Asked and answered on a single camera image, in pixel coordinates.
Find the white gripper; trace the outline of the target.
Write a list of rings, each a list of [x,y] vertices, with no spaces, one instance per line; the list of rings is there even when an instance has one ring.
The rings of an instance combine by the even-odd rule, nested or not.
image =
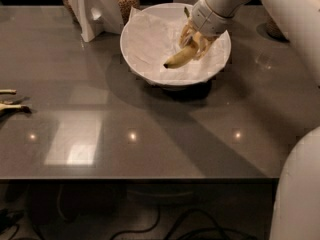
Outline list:
[[[198,51],[194,59],[203,58],[216,41],[216,36],[226,31],[234,17],[233,10],[232,0],[198,0],[192,8],[191,21],[188,20],[182,29],[179,47],[190,46],[194,48],[196,42]]]

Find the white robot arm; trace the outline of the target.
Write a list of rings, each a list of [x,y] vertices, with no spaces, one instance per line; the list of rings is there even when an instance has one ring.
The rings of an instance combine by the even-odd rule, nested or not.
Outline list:
[[[213,38],[228,28],[237,9],[250,0],[198,0],[181,33],[186,42],[198,31]],[[260,0],[320,81],[320,0]],[[269,240],[320,240],[320,128],[290,152],[278,182]]]

